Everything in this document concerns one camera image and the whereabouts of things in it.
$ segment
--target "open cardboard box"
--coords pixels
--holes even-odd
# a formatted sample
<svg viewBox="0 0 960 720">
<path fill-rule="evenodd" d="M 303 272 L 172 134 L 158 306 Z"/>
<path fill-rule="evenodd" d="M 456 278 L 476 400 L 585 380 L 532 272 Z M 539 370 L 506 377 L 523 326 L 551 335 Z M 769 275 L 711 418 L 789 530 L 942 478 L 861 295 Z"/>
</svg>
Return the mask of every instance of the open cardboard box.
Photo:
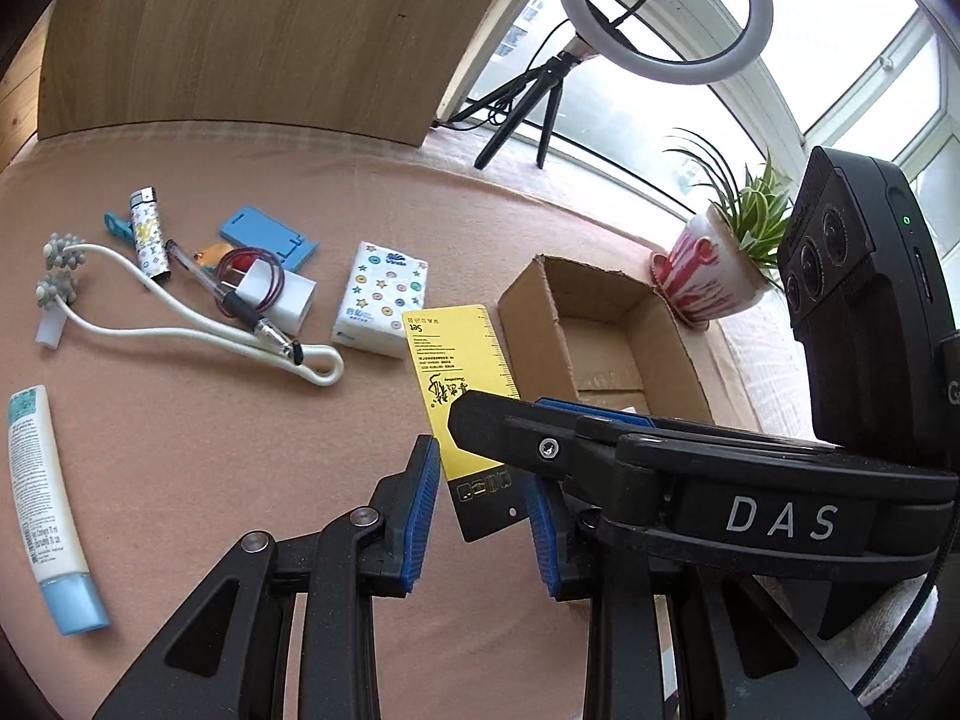
<svg viewBox="0 0 960 720">
<path fill-rule="evenodd" d="M 498 303 L 524 400 L 552 397 L 713 423 L 673 314 L 649 286 L 539 255 Z"/>
</svg>

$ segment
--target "wooden board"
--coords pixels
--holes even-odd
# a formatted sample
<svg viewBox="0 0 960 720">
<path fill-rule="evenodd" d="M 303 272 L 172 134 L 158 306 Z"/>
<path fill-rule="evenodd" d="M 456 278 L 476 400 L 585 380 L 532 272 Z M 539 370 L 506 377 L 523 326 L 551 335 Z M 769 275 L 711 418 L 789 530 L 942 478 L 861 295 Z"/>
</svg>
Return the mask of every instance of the wooden board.
<svg viewBox="0 0 960 720">
<path fill-rule="evenodd" d="M 419 146 L 492 2 L 58 0 L 38 135 L 243 119 Z"/>
<path fill-rule="evenodd" d="M 43 59 L 49 14 L 48 8 L 30 30 L 6 74 L 0 79 L 0 170 L 37 131 L 40 62 Z"/>
</svg>

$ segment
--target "white power adapter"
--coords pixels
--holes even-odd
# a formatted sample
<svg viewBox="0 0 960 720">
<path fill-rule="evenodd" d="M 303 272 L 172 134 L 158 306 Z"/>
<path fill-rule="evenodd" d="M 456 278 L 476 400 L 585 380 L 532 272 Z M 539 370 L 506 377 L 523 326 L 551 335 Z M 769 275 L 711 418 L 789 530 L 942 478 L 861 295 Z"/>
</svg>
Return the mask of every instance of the white power adapter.
<svg viewBox="0 0 960 720">
<path fill-rule="evenodd" d="M 263 260 L 253 260 L 247 274 L 240 280 L 236 292 L 244 303 L 258 305 L 267 296 L 272 282 L 272 268 Z M 277 302 L 263 312 L 285 333 L 296 336 L 313 305 L 316 281 L 283 271 L 283 290 Z"/>
</svg>

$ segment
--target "tube of cream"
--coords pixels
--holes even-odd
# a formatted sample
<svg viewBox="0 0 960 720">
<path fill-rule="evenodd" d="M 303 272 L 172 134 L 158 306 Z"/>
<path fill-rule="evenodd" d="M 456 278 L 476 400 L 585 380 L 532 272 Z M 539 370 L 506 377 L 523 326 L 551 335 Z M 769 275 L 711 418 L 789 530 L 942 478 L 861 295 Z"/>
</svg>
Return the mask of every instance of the tube of cream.
<svg viewBox="0 0 960 720">
<path fill-rule="evenodd" d="M 23 546 L 61 635 L 110 624 L 80 549 L 59 467 L 45 386 L 11 396 L 7 408 L 13 503 Z"/>
</svg>

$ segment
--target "red and white flower pot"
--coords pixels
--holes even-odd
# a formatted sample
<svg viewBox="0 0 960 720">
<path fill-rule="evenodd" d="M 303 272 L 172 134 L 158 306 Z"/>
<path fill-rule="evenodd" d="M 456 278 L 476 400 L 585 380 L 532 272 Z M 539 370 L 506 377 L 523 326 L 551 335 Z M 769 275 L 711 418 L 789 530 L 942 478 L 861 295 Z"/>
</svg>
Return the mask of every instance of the red and white flower pot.
<svg viewBox="0 0 960 720">
<path fill-rule="evenodd" d="M 745 311 L 769 287 L 715 205 L 686 223 L 669 254 L 650 258 L 650 274 L 674 313 L 697 328 Z"/>
</svg>

